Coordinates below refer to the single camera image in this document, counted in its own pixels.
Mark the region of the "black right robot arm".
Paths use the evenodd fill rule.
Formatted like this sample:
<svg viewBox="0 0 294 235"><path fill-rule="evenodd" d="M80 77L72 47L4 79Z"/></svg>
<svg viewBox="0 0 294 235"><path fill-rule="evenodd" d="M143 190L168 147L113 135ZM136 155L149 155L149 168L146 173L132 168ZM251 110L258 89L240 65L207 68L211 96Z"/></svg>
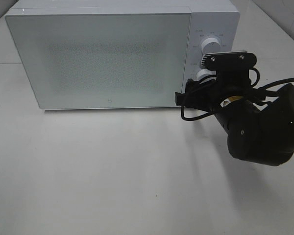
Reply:
<svg viewBox="0 0 294 235"><path fill-rule="evenodd" d="M175 93L175 103L203 111L200 118L215 116L233 158L278 166L294 153L294 78L259 88L189 81L184 93Z"/></svg>

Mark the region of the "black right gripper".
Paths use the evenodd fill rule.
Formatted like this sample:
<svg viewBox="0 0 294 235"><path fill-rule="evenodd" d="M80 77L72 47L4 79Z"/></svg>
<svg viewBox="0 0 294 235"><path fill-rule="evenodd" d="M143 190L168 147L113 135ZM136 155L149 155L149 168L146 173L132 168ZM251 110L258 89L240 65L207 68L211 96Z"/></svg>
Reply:
<svg viewBox="0 0 294 235"><path fill-rule="evenodd" d="M218 104L225 88L225 79L216 78L204 82L190 79L186 83L184 93L176 92L175 104L181 107L181 115L185 109L205 111L207 115L224 115L225 108Z"/></svg>

